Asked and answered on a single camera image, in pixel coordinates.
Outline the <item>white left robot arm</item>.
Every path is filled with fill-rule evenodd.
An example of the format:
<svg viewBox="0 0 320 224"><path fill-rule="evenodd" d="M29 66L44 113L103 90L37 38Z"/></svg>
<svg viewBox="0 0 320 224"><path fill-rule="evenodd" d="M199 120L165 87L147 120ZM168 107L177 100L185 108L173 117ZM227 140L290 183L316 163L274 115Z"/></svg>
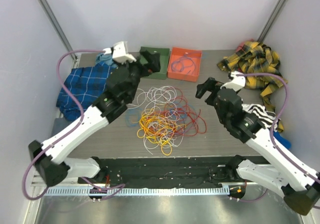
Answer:
<svg viewBox="0 0 320 224"><path fill-rule="evenodd" d="M161 69L160 54L145 49L139 57L112 48L112 58L119 65L106 79L104 92L88 107L83 116L42 143L28 146L33 165L47 187L67 178L87 178L102 183L108 169L97 157L69 158L68 155L85 139L104 128L127 110L135 98L141 78Z"/></svg>

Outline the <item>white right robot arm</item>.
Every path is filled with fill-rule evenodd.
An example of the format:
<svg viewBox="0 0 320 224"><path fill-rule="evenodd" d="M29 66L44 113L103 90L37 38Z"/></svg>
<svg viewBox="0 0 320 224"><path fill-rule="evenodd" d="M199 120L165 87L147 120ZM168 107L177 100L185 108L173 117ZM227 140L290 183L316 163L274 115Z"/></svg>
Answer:
<svg viewBox="0 0 320 224"><path fill-rule="evenodd" d="M196 87L198 99L210 92L205 102L215 108L227 131L274 167L274 170L263 168L237 155L227 164L226 177L233 182L240 178L253 181L278 194L296 213L306 216L320 199L320 174L279 143L273 128L267 128L256 114L244 111L238 92L245 84L245 77L234 73L227 83L210 77Z"/></svg>

